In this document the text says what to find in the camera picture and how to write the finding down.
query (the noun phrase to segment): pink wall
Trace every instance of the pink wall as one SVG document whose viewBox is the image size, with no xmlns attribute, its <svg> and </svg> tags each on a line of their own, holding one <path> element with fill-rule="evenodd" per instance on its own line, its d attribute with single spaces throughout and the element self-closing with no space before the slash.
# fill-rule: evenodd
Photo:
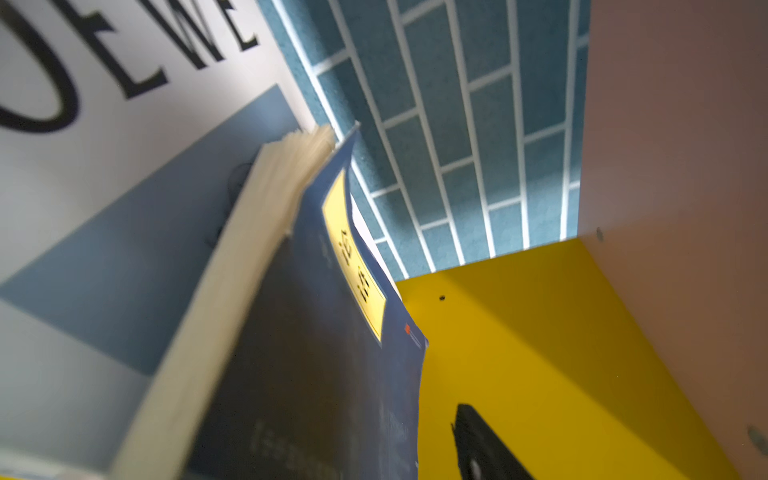
<svg viewBox="0 0 768 480">
<path fill-rule="evenodd" d="M 581 177 L 584 243 L 745 479 L 768 478 L 767 29 L 759 0 L 593 0 Z"/>
</svg>

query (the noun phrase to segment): yellow surface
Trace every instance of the yellow surface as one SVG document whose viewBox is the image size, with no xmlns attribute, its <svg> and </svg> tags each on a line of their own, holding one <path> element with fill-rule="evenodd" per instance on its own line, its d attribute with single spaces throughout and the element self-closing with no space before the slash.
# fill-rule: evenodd
<svg viewBox="0 0 768 480">
<path fill-rule="evenodd" d="M 333 251 L 336 252 L 336 259 L 344 272 L 346 282 L 352 289 L 362 314 L 368 320 L 368 325 L 381 342 L 386 297 L 376 285 L 366 263 L 362 261 L 355 240 L 350 234 L 349 218 L 346 216 L 345 175 L 346 171 L 341 170 L 328 191 L 323 202 L 323 216 Z"/>
<path fill-rule="evenodd" d="M 460 402 L 537 480 L 738 478 L 579 240 L 398 288 L 429 339 L 421 479 L 460 478 Z"/>
</svg>

